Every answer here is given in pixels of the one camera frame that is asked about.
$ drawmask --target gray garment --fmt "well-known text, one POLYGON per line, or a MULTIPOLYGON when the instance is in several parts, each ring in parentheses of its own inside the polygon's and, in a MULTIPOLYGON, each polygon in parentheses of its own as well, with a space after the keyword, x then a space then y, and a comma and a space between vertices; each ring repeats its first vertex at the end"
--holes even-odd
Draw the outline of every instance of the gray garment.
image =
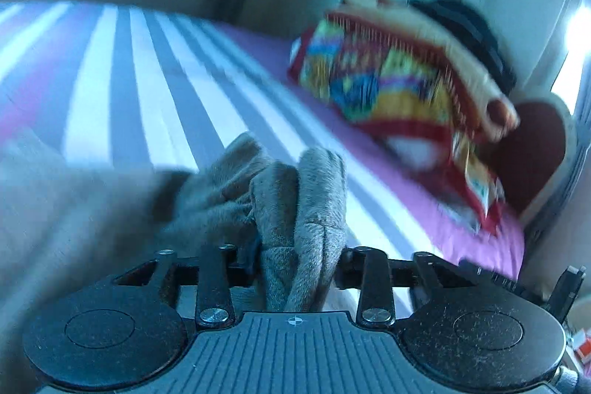
POLYGON ((0 152, 0 393, 37 386, 22 355, 35 312, 158 249, 262 239, 261 276, 236 310, 320 310, 345 245, 346 176, 324 149, 297 167, 242 134, 210 168, 73 168, 32 134, 0 152))

